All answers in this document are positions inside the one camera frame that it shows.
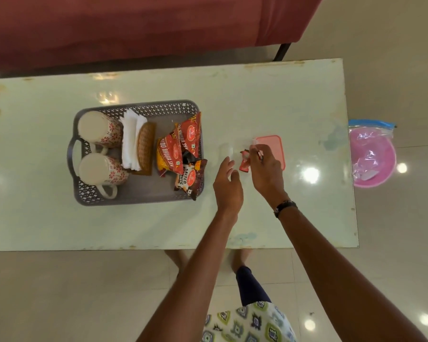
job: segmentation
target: left hand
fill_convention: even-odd
[[[240,174],[233,170],[234,161],[226,157],[220,164],[219,172],[213,187],[217,201],[217,210],[222,213],[238,216],[241,210],[244,195],[240,181]]]

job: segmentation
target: black watch strap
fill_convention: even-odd
[[[274,209],[274,216],[276,216],[276,218],[279,218],[279,214],[280,212],[285,209],[286,207],[297,207],[297,205],[295,204],[294,201],[291,200],[284,200],[282,203],[280,203],[277,208]]]

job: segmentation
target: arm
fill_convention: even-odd
[[[137,342],[200,341],[228,236],[243,203],[239,174],[233,165],[228,157],[220,165],[214,182],[217,213]]]
[[[257,148],[263,151],[262,162]],[[269,147],[252,146],[250,162],[254,187],[273,210],[289,199],[284,190],[281,164],[274,159]],[[427,341],[296,207],[283,209],[279,220],[343,341]]]

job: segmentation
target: leg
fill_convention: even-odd
[[[184,251],[181,249],[166,249],[165,254],[176,264],[180,274],[188,262],[188,258]]]
[[[231,268],[236,274],[236,281],[240,289],[241,304],[247,306],[257,301],[271,302],[262,286],[252,275],[251,269],[245,266],[245,260],[251,253],[251,249],[238,249],[234,253]]]
[[[282,61],[284,59],[285,53],[287,52],[290,45],[291,45],[291,43],[281,44],[281,46],[277,50],[276,56],[274,57],[273,61]]]

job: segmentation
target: hand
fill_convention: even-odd
[[[260,161],[258,151],[262,151]],[[272,209],[284,200],[289,199],[284,190],[281,163],[276,160],[268,145],[252,145],[249,149],[249,160],[252,171],[252,182],[255,189],[266,199]]]
[[[234,161],[226,157],[220,164],[219,172],[215,178],[213,187],[217,201],[217,210],[221,213],[238,217],[241,210],[244,195],[240,181],[240,174],[233,170]]]

